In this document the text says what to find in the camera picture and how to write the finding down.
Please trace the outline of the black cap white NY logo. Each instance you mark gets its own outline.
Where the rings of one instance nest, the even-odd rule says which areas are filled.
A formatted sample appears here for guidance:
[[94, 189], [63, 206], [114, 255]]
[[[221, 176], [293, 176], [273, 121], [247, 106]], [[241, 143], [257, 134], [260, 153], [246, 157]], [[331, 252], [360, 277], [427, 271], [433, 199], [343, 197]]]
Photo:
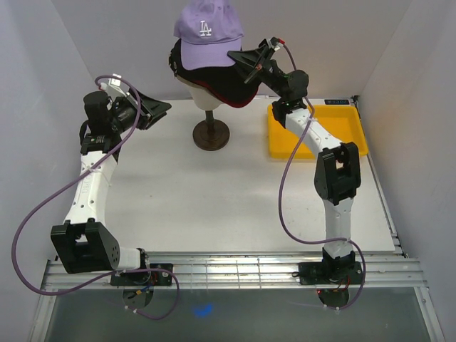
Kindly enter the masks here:
[[184, 68], [181, 58], [181, 39], [178, 39], [170, 51], [168, 65], [172, 70], [174, 77], [180, 76], [190, 82], [204, 81], [210, 84], [217, 83], [221, 86], [258, 86], [261, 81], [253, 80], [251, 83], [245, 83], [242, 76], [234, 66], [228, 67], [204, 67], [190, 71]]

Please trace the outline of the purple baseball cap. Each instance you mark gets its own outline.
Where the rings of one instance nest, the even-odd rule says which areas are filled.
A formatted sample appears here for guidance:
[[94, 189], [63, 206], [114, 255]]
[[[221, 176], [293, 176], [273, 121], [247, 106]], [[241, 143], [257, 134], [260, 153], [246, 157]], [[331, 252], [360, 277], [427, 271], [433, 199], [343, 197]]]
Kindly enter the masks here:
[[184, 69], [228, 68], [229, 51], [240, 51], [244, 31], [230, 1], [190, 1], [175, 22]]

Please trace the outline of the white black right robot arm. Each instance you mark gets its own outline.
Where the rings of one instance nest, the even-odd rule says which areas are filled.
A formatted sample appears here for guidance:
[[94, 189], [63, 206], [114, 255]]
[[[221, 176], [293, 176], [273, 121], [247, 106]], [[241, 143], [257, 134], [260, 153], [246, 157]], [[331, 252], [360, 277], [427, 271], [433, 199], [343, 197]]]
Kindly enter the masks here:
[[319, 241], [322, 260], [313, 272], [338, 283], [356, 265], [351, 210], [361, 186], [359, 151], [354, 142], [342, 142], [315, 119], [316, 110], [308, 99], [308, 74], [298, 68], [285, 73], [273, 58], [285, 46], [281, 39], [271, 38], [254, 50], [229, 51], [227, 55], [246, 84], [259, 81], [278, 95], [272, 103], [275, 121], [298, 137], [297, 145], [305, 145], [316, 158], [313, 183], [323, 201], [326, 237]]

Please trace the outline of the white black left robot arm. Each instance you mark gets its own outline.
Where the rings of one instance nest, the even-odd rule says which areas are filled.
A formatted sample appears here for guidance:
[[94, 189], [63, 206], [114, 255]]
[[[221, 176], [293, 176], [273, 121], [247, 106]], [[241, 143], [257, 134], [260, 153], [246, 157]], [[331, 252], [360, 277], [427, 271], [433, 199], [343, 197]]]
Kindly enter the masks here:
[[134, 284], [151, 276], [140, 248], [121, 247], [105, 223], [108, 188], [118, 165], [122, 133], [147, 130], [166, 116], [171, 105], [133, 95], [119, 87], [97, 90], [83, 99], [88, 133], [81, 134], [81, 176], [63, 224], [51, 229], [51, 241], [69, 274], [126, 270]]

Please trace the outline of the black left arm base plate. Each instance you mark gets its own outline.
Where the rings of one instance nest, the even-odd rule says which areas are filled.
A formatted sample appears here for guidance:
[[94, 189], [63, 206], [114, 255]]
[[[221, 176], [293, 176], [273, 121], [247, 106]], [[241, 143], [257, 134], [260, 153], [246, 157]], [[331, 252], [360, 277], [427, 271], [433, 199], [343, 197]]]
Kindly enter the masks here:
[[173, 279], [169, 273], [173, 272], [174, 265], [171, 263], [150, 264], [151, 269], [160, 269], [137, 274], [123, 274], [120, 276], [111, 276], [111, 286], [171, 286]]

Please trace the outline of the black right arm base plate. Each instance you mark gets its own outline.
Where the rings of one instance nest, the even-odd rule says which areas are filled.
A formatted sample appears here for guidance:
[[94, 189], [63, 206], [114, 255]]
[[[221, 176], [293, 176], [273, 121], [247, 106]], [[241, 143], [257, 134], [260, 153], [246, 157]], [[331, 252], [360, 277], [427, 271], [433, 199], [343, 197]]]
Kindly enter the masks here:
[[331, 269], [323, 262], [302, 262], [298, 264], [298, 271], [292, 276], [299, 279], [301, 285], [329, 285], [329, 284], [361, 284], [364, 272], [361, 264], [355, 262], [353, 267]]

